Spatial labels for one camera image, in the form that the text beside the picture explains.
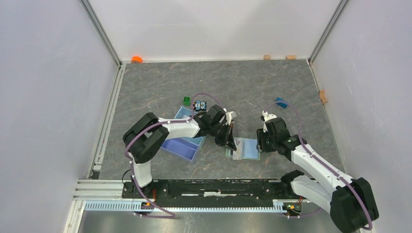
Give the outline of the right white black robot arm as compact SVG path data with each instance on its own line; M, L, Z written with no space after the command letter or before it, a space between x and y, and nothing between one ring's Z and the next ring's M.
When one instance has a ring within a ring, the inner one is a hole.
M304 169L281 177L281 193L302 196L326 211L343 233L372 229L379 212L370 183L353 178L322 158L302 137L290 135L285 121L263 112L263 127L257 129L261 152L277 152Z

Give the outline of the green card holder wallet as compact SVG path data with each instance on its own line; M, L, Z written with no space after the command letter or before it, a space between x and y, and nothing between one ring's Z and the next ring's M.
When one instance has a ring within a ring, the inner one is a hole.
M260 160L258 142L256 139L243 138L243 157L242 160ZM232 150L226 149L225 156L232 159Z

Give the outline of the blue three-compartment organizer tray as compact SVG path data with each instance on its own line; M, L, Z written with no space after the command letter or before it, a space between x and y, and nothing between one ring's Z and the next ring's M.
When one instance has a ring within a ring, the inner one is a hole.
M202 148L206 137L180 137L166 140L161 149L168 154L193 164Z

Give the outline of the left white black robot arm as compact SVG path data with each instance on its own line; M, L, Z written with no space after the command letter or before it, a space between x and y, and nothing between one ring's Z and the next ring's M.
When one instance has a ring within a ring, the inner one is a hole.
M151 160L166 140L210 135L214 137L216 145L236 150L232 133L236 116L236 112L227 111L217 104L208 111L193 113L181 119L165 119L152 112L146 113L122 137L126 146L125 156L131 164L135 193L141 198L151 195Z

